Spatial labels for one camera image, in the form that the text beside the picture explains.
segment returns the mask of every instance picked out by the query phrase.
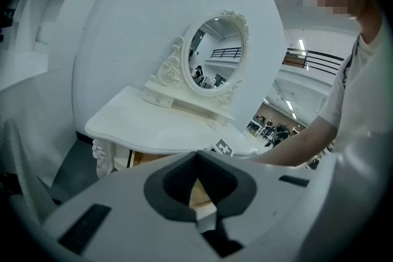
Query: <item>mirror frame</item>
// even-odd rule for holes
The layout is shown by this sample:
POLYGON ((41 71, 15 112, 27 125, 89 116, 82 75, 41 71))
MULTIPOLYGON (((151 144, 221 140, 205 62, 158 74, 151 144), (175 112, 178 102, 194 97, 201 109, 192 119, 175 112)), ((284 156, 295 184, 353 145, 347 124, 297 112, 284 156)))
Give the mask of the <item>mirror frame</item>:
POLYGON ((236 87, 237 84, 241 82, 241 76, 244 72, 249 57, 249 47, 249 31, 244 15, 238 14, 235 11, 221 10, 211 12, 201 18, 198 18, 188 28, 186 34, 184 35, 184 43, 181 47, 181 71, 183 72, 186 84, 189 86, 189 88, 191 88, 191 90, 202 96, 217 96, 234 89, 234 87, 236 87), (241 56, 239 60, 239 66, 236 68, 235 72, 232 74, 229 80, 217 88, 205 89, 199 87, 192 79, 189 69, 189 50, 195 33, 207 21, 213 20, 215 18, 233 23, 238 28, 241 36, 241 56))

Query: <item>shirt sleeve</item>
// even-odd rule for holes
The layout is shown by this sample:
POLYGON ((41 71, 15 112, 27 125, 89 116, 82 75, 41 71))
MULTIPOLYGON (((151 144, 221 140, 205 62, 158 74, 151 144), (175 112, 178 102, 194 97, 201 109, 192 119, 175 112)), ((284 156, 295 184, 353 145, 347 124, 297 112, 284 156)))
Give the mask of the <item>shirt sleeve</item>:
POLYGON ((318 116, 329 122, 332 126, 338 129, 341 118, 341 108, 343 107, 344 98, 344 70, 345 66, 350 59, 350 55, 343 61, 340 68, 337 71, 332 89, 330 90, 327 102, 319 112, 318 116))

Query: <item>vanity table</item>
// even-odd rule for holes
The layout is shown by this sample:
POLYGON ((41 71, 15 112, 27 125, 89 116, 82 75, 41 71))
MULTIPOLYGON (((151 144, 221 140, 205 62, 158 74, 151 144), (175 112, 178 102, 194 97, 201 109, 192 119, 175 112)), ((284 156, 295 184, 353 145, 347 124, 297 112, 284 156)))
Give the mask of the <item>vanity table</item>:
POLYGON ((125 87, 85 125, 86 133, 95 139, 93 157, 100 179, 112 172, 115 161, 124 168, 132 167, 134 152, 168 156, 206 150, 219 139, 232 148, 235 156, 257 152, 230 123, 234 118, 228 113, 249 51, 244 17, 228 11, 210 13, 197 20, 184 37, 178 36, 172 48, 142 90, 125 87), (239 30, 242 56, 230 80, 207 90, 190 75, 189 47, 201 25, 218 19, 233 23, 239 30))

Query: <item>ceiling light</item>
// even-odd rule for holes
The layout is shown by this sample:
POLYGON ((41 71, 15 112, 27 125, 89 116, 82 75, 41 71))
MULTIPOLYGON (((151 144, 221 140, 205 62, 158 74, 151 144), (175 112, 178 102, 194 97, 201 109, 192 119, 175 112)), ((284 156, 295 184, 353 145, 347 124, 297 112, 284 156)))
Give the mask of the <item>ceiling light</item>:
POLYGON ((299 43, 300 43, 300 48, 301 48, 302 50, 306 50, 305 45, 304 45, 304 43, 303 43, 303 40, 299 39, 299 43))
POLYGON ((290 101, 287 101, 288 107, 290 110, 293 110, 294 108, 292 107, 292 104, 290 103, 290 101))

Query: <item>black railing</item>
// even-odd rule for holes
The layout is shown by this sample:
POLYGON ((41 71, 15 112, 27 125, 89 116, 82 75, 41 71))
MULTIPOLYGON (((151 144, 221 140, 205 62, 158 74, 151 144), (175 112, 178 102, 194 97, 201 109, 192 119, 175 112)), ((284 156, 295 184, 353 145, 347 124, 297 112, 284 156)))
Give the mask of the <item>black railing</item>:
POLYGON ((314 50, 302 50, 302 49, 297 49, 297 48, 288 48, 288 52, 285 55, 284 61, 282 63, 286 64, 288 66, 301 67, 303 69, 310 67, 313 69, 327 72, 329 74, 336 75, 337 70, 341 66, 341 63, 343 61, 344 61, 344 58, 329 55, 328 53, 315 52, 314 50), (324 61, 325 63, 329 63, 329 64, 318 63, 314 60, 321 60, 321 61, 324 61), (325 69, 312 66, 312 65, 310 65, 310 63, 317 64, 319 66, 323 66, 323 67, 325 67, 325 69))
POLYGON ((232 57, 232 58, 239 58, 241 56, 241 47, 232 47, 232 48, 222 48, 222 49, 215 49, 211 54, 210 58, 212 57, 232 57))

